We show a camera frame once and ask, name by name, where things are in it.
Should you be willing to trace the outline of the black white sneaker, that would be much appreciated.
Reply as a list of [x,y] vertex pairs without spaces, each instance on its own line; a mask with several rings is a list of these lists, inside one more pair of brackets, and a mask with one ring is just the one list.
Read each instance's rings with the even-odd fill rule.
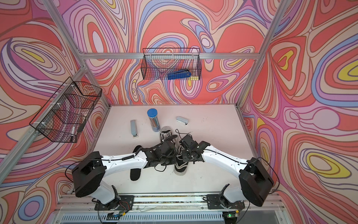
[[179,145],[177,155],[176,155],[176,162],[174,167],[174,172],[176,175],[183,176],[186,174],[186,170],[188,167],[188,162],[184,162],[183,160],[183,149],[182,145]]
[[160,141],[164,142],[169,140],[171,143],[175,144],[176,137],[173,137],[174,134],[169,126],[162,127],[159,133]]

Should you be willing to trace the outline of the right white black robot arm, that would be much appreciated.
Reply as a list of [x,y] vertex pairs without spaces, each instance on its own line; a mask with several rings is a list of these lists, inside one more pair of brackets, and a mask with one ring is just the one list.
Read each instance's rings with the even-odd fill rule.
[[197,143],[189,134],[180,140],[180,146],[184,162],[207,162],[238,178],[239,184],[226,184],[219,194],[219,201],[224,208],[228,208],[231,203],[245,200],[257,207],[263,206],[274,182],[259,159],[234,157],[208,142]]

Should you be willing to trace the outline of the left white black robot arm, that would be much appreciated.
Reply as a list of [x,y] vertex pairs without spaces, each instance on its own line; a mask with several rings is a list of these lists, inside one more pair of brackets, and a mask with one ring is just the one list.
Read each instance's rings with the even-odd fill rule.
[[119,200],[117,190],[103,180],[105,177],[131,169],[172,165],[176,153],[172,141],[164,141],[150,148],[137,146],[133,153],[126,155],[104,156],[94,151],[72,170],[75,196],[90,196],[102,204]]

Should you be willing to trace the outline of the grey blue stapler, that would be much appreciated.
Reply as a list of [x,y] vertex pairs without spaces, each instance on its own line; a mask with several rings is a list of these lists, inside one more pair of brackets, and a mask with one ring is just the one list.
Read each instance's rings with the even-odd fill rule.
[[184,118],[184,117],[180,117],[180,116],[177,116],[176,117],[176,121],[183,124],[183,125],[188,125],[189,121],[188,119]]

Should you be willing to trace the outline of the blue capped pencil tube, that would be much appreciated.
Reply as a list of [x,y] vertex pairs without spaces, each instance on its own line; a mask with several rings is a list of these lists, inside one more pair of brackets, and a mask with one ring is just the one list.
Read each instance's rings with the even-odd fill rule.
[[160,131],[160,124],[158,121],[158,111],[155,108],[151,108],[147,111],[148,118],[150,120],[150,124],[152,127],[152,130],[154,132]]

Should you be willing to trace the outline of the grey remote control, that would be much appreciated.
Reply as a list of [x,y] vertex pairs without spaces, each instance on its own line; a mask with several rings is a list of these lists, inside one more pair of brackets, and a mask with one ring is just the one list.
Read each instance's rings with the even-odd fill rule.
[[131,120],[130,121],[130,126],[131,126],[131,135],[133,138],[137,138],[138,137],[138,130],[137,130],[137,122],[136,120]]

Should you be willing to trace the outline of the blue object in basket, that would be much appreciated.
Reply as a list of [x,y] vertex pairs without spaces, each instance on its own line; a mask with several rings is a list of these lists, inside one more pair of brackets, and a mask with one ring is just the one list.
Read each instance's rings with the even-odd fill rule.
[[183,78],[188,78],[191,77],[191,72],[188,69],[185,70],[178,70],[178,71],[174,71],[172,73],[169,73],[167,75],[167,79],[168,80],[174,80],[174,79],[183,79]]

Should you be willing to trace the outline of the marker pen in basket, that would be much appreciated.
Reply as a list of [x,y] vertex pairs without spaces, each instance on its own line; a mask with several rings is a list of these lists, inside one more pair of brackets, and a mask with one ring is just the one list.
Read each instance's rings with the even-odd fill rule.
[[76,128],[75,126],[72,127],[71,136],[70,136],[70,141],[71,142],[76,141],[75,128]]

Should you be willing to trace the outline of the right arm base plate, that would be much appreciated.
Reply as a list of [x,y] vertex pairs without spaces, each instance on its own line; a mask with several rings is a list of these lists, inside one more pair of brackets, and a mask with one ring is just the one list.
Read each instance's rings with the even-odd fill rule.
[[243,210],[245,209],[244,201],[237,201],[234,203],[229,202],[224,196],[219,194],[208,194],[203,197],[203,200],[207,202],[208,209],[210,210],[218,210],[218,209],[236,209]]

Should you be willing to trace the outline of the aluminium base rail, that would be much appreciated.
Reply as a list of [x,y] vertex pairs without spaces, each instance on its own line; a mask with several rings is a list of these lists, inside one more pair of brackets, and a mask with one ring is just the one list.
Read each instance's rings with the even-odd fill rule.
[[262,207],[245,202],[242,211],[211,210],[204,193],[134,194],[132,209],[97,211],[94,199],[65,195],[60,198],[48,224],[290,224],[286,207],[278,196],[268,197]]

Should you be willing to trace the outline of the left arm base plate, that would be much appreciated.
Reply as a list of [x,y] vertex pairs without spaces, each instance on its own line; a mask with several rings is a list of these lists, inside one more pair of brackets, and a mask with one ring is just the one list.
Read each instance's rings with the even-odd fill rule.
[[107,204],[96,201],[95,211],[130,211],[132,210],[134,195],[120,195]]

